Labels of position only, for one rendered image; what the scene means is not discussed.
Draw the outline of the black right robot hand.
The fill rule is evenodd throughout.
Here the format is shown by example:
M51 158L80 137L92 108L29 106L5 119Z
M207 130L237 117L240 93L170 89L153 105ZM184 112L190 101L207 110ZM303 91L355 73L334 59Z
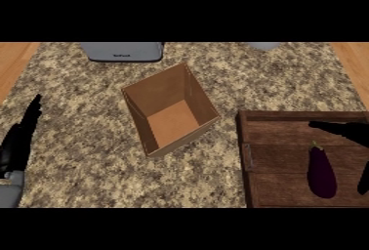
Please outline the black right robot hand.
M362 146L369 148L369 124L359 122L348 122L345 124L311 121L309 126L318 128L331 134L340 135ZM367 162L361 180L358 183L358 192L365 195L369 192L369 161Z

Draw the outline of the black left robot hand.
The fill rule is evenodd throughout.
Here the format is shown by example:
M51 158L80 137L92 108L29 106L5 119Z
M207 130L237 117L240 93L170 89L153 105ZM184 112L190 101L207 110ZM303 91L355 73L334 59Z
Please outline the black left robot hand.
M32 154L32 137L42 115L41 98L36 95L20 123L15 123L0 144L0 177L8 172L24 171Z

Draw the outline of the purple eggplant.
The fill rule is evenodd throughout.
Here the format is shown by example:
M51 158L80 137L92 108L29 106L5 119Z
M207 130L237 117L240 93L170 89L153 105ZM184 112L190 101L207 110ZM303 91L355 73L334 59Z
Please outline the purple eggplant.
M309 150L308 182L312 192L322 198L334 198L339 182L324 147L314 142Z

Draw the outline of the dark wooden tray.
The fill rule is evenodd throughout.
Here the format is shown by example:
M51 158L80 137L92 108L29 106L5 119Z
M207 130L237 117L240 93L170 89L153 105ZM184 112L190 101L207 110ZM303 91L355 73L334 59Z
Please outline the dark wooden tray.
M309 126L311 121L369 123L368 111L249 111L237 114L247 206L252 208L369 208L369 192L358 184L369 148ZM327 152L339 181L333 198L319 197L308 182L309 149Z

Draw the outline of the brown cardboard box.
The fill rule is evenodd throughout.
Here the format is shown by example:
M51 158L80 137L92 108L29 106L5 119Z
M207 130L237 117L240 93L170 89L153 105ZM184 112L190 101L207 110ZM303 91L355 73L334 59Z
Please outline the brown cardboard box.
M148 157L190 144L221 119L187 63L125 87L123 95Z

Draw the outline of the pale grey round object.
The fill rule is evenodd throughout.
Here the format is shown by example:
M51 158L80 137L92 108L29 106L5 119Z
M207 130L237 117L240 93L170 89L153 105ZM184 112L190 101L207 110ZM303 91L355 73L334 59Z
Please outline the pale grey round object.
M249 45L263 51L269 51L280 46L280 42L249 42Z

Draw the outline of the grey appliance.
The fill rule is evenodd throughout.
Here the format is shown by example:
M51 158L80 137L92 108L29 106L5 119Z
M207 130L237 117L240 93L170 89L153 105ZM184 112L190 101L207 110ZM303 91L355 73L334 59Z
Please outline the grey appliance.
M83 42L82 47L95 62L159 62L163 42Z

